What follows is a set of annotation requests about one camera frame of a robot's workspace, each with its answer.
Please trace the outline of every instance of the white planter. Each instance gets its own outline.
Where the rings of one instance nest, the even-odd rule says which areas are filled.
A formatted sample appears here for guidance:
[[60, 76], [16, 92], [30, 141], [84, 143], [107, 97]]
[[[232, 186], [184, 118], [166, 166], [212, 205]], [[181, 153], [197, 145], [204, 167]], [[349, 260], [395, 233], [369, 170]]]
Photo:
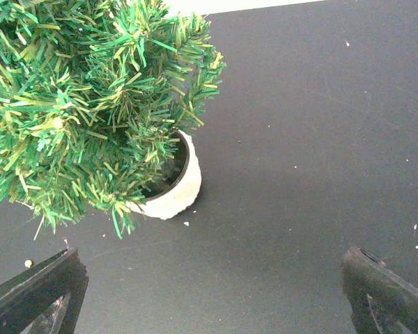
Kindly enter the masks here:
[[178, 182], [173, 184], [167, 192], [148, 198], [145, 205], [138, 207], [133, 202], [128, 202], [127, 206], [132, 211], [166, 220], [186, 210], [194, 203], [201, 187], [201, 170], [195, 155], [192, 137], [182, 131], [180, 134], [185, 139], [189, 152], [187, 167], [182, 172], [181, 179], [178, 179]]

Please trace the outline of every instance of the white wall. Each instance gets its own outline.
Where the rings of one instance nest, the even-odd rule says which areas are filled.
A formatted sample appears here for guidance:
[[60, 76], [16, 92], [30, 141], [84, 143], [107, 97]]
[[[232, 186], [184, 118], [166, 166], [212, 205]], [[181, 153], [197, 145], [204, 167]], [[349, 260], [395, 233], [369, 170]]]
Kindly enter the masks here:
[[171, 15], [175, 15], [178, 12], [189, 15], [192, 11], [206, 15], [314, 1], [317, 0], [165, 0], [165, 2], [170, 4]]

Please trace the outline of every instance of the miniature christmas tree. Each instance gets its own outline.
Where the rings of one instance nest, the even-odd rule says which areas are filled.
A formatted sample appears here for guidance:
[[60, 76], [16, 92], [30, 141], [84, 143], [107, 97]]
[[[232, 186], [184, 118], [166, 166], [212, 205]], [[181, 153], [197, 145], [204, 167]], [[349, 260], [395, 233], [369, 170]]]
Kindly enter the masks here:
[[202, 122], [225, 64], [201, 16], [161, 0], [0, 0], [0, 202], [78, 222], [86, 203], [117, 235]]

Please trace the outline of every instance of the pot rim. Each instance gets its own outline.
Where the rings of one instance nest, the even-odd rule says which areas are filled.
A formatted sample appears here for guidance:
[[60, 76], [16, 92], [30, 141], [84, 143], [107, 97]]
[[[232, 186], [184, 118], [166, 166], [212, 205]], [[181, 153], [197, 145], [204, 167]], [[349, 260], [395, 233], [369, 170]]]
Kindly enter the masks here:
[[185, 146], [185, 150], [186, 150], [186, 161], [185, 164], [183, 166], [183, 169], [181, 170], [180, 175], [176, 178], [175, 181], [173, 181], [172, 185], [167, 189], [164, 190], [163, 192], [154, 195], [152, 197], [146, 197], [144, 200], [146, 202], [150, 202], [152, 200], [156, 200], [164, 195], [166, 195], [168, 192], [170, 192], [173, 188], [175, 188], [177, 186], [178, 183], [180, 183], [180, 181], [183, 179], [186, 171], [187, 171], [187, 167], [189, 166], [189, 160], [190, 160], [190, 149], [189, 149], [189, 143], [187, 142], [187, 139], [183, 136], [184, 132], [182, 130], [178, 130], [176, 132], [176, 135], [180, 138], [180, 141], [184, 143]]

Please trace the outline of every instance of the black plastic object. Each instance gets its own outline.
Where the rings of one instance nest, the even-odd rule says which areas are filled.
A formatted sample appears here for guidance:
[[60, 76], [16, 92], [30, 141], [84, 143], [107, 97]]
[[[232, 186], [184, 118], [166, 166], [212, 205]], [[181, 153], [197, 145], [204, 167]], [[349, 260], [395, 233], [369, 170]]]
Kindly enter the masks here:
[[358, 334], [418, 334], [418, 289], [384, 262], [352, 247], [343, 257], [342, 275]]
[[63, 250], [0, 285], [0, 334], [71, 334], [88, 286], [77, 249]]

